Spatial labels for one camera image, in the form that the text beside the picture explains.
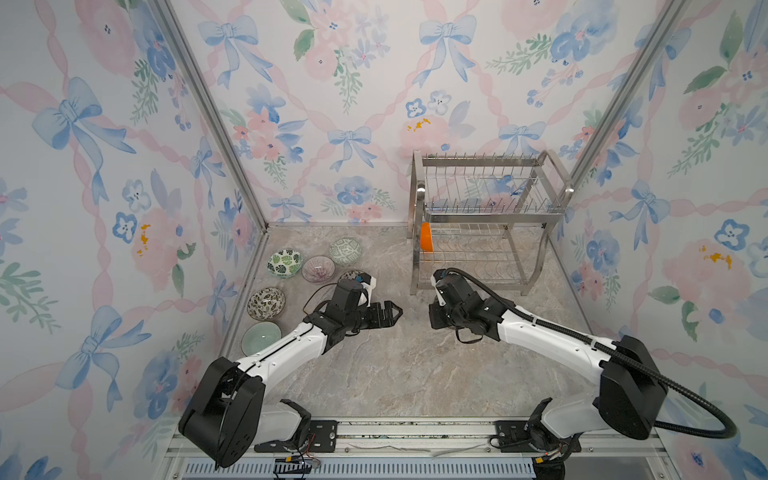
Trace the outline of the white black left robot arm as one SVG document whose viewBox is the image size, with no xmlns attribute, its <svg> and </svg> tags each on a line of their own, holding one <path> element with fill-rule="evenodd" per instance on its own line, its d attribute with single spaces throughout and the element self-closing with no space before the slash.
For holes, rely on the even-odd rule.
<svg viewBox="0 0 768 480">
<path fill-rule="evenodd" d="M 237 361 L 214 360 L 184 410 L 178 432 L 227 468 L 261 445 L 301 453 L 312 416 L 296 402 L 272 405 L 265 397 L 295 370 L 364 330 L 391 328 L 403 315 L 393 301 L 374 302 L 373 278 L 341 280 L 299 325 L 275 344 Z"/>
</svg>

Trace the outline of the pink purple bowl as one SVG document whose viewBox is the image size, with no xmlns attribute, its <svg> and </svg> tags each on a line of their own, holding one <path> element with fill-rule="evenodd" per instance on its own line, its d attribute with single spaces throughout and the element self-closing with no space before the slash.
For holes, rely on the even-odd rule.
<svg viewBox="0 0 768 480">
<path fill-rule="evenodd" d="M 324 255 L 317 255 L 306 260 L 302 266 L 302 277 L 313 284 L 330 281 L 336 270 L 334 261 Z"/>
</svg>

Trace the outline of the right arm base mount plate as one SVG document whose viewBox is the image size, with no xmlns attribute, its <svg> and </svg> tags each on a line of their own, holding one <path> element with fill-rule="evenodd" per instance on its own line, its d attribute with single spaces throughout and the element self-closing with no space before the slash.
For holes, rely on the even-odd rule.
<svg viewBox="0 0 768 480">
<path fill-rule="evenodd" d="M 579 453 L 579 439 L 559 439 L 540 426 L 529 426 L 525 420 L 498 420 L 493 423 L 495 433 L 489 438 L 492 448 L 503 453 L 564 454 Z"/>
</svg>

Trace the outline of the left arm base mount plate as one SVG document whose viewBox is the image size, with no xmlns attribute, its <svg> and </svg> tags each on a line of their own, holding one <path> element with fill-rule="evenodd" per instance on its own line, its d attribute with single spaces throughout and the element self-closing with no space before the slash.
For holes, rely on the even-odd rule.
<svg viewBox="0 0 768 480">
<path fill-rule="evenodd" d="M 297 437 L 285 441 L 271 441 L 254 446 L 255 453 L 334 453 L 338 439 L 339 422 L 336 420 L 310 420 Z"/>
</svg>

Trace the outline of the orange white bowl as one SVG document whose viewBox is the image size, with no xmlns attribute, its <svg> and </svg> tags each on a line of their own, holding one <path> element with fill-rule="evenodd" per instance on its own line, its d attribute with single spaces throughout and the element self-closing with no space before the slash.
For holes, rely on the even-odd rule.
<svg viewBox="0 0 768 480">
<path fill-rule="evenodd" d="M 419 244 L 421 250 L 424 252 L 432 253 L 434 251 L 431 224 L 428 222 L 423 222 L 421 224 Z"/>
</svg>

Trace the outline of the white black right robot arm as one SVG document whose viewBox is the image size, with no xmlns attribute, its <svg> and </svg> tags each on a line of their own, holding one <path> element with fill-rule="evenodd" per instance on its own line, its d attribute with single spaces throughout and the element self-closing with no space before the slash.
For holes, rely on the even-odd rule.
<svg viewBox="0 0 768 480">
<path fill-rule="evenodd" d="M 668 389 L 645 345 L 593 337 L 547 321 L 514 302 L 493 296 L 457 271 L 437 270 L 431 283 L 433 329 L 468 329 L 497 342 L 524 347 L 556 361 L 592 384 L 559 401 L 542 400 L 524 427 L 536 450 L 553 450 L 577 434 L 611 429 L 627 438 L 650 436 Z"/>
</svg>

